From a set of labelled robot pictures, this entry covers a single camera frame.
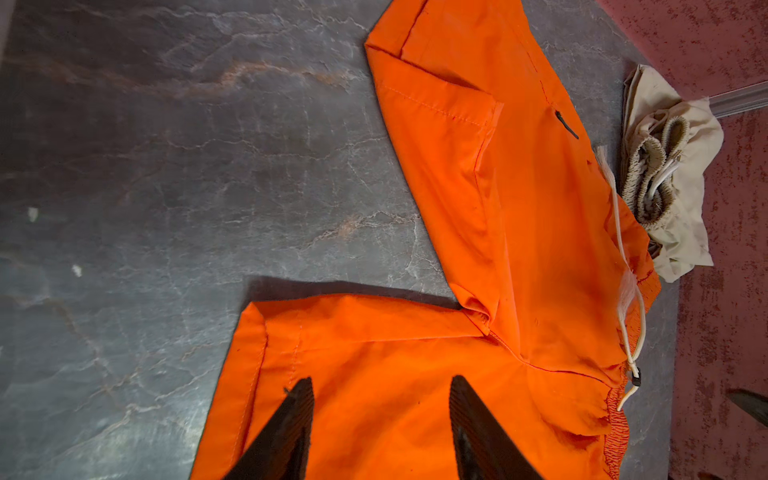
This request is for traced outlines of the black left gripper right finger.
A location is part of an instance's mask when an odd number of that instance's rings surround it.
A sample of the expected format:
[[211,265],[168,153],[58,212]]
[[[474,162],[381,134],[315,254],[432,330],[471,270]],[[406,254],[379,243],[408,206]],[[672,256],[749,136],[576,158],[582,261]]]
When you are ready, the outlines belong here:
[[451,380],[449,414],[459,479],[543,479],[461,375]]

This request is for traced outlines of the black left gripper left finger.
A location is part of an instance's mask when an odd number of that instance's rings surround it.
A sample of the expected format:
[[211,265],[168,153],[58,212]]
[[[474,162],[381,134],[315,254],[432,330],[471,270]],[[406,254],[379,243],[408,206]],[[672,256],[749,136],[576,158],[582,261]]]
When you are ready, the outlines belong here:
[[299,380],[288,392],[225,479],[304,479],[314,415],[312,380]]

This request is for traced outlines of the orange shorts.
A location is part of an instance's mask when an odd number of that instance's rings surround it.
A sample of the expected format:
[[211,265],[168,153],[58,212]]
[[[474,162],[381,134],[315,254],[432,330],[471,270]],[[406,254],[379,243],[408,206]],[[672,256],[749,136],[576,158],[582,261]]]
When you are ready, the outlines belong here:
[[449,389],[461,375],[544,478],[617,478],[660,281],[522,5],[395,1],[365,49],[459,305],[249,304],[192,477],[228,474],[310,378],[308,478],[453,479]]

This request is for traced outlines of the aluminium right corner post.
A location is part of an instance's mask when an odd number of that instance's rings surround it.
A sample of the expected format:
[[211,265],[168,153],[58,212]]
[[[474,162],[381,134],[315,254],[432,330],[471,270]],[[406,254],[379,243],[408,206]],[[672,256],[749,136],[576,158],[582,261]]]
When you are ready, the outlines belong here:
[[750,112],[768,105],[768,81],[725,92],[710,98],[710,109],[716,118]]

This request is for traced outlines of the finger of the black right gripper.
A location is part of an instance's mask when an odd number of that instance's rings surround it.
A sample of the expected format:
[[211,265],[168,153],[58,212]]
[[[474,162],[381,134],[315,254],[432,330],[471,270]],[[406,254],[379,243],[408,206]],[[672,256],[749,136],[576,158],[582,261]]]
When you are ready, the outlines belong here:
[[768,427],[766,396],[745,389],[732,389],[727,392],[727,398],[761,425]]

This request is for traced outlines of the beige drawstring shorts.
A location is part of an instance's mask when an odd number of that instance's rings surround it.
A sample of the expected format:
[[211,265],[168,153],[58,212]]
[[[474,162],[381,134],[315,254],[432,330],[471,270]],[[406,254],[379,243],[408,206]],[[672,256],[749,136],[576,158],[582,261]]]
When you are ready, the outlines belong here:
[[672,284],[709,267],[704,173],[724,132],[707,98],[684,100],[648,65],[625,82],[620,193],[650,237],[656,273]]

